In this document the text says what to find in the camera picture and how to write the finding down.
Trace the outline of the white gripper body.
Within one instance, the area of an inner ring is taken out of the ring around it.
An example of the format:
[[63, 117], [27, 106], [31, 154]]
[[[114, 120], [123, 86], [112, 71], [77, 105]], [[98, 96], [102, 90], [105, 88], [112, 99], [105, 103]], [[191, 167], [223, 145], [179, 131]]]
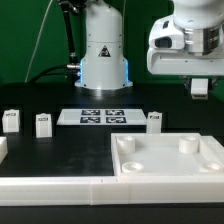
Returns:
[[153, 75], [224, 76], [224, 48], [203, 56], [190, 55], [182, 50], [150, 48], [147, 68]]

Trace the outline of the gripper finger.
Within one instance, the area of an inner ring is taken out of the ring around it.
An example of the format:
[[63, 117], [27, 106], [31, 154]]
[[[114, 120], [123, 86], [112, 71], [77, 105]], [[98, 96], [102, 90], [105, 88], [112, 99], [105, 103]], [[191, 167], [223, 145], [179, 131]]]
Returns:
[[217, 87], [219, 81], [220, 81], [219, 76], [215, 76], [215, 77], [211, 78], [209, 80], [208, 89], [209, 90], [214, 90]]
[[189, 76], [182, 76], [183, 84], [185, 89], [190, 90], [191, 88], [191, 78]]

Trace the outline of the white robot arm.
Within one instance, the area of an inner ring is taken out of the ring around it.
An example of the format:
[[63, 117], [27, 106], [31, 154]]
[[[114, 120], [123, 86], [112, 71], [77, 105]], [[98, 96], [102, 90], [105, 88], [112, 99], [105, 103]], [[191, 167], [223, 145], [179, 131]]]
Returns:
[[[80, 72], [77, 87], [115, 91], [132, 85], [123, 56], [121, 13], [104, 0], [57, 0], [62, 8], [70, 67]], [[174, 11], [157, 20], [149, 34], [147, 69], [181, 75], [193, 94], [203, 95], [211, 76], [224, 76], [224, 0], [171, 0]], [[69, 15], [86, 12], [86, 53], [78, 59]]]

